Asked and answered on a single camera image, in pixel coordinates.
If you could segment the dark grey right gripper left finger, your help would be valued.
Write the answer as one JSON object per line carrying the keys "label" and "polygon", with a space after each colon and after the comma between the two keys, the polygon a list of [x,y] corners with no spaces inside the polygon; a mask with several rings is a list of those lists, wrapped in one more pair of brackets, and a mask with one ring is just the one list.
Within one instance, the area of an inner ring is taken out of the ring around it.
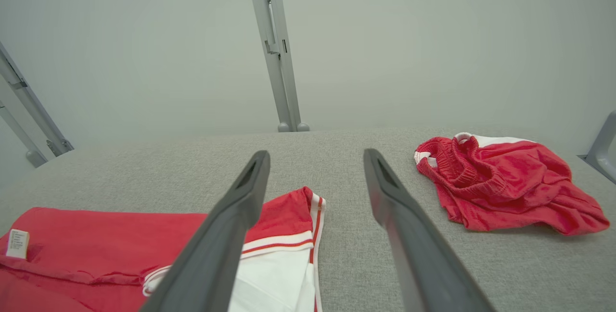
{"label": "dark grey right gripper left finger", "polygon": [[260,218],[270,154],[255,152],[140,312],[228,312],[248,230]]}

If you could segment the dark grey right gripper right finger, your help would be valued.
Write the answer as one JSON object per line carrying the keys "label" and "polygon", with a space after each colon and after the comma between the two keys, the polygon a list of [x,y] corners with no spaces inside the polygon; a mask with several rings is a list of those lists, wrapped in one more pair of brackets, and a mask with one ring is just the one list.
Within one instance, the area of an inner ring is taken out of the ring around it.
{"label": "dark grey right gripper right finger", "polygon": [[406,312],[496,312],[376,149],[363,154],[372,215],[387,232]]}

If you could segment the red white striped shorts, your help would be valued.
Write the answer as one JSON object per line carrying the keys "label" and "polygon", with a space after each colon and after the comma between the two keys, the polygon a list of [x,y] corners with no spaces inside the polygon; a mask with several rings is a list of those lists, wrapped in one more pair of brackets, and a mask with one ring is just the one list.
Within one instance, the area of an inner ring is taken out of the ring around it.
{"label": "red white striped shorts", "polygon": [[541,225],[578,236],[610,227],[599,203],[573,183],[569,165],[535,141],[462,132],[421,143],[413,158],[448,219],[469,231]]}

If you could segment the red white shirt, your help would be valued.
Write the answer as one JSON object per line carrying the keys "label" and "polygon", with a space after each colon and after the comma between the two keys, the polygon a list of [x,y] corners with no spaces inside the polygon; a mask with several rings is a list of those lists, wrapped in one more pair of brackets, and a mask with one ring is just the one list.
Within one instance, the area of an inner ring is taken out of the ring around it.
{"label": "red white shirt", "polygon": [[[322,312],[325,199],[302,187],[264,203],[229,312]],[[0,312],[138,312],[205,214],[32,208],[0,238]]]}

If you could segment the grey double metal post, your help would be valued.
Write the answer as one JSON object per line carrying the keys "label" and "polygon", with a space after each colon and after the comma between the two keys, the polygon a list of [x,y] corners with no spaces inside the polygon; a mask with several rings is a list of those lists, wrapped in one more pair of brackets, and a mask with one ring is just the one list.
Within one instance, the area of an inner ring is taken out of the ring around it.
{"label": "grey double metal post", "polygon": [[278,132],[308,132],[301,119],[283,0],[252,0],[271,90]]}

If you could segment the grey slanted metal frame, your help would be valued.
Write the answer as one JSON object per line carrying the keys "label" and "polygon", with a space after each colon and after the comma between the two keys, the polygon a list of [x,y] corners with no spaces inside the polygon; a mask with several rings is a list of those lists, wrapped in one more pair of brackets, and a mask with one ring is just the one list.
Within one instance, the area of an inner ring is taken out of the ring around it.
{"label": "grey slanted metal frame", "polygon": [[24,145],[25,159],[35,168],[74,150],[2,42],[0,118]]}
{"label": "grey slanted metal frame", "polygon": [[616,158],[609,158],[609,149],[614,142],[616,142],[616,110],[608,114],[587,154],[577,157],[616,185]]}

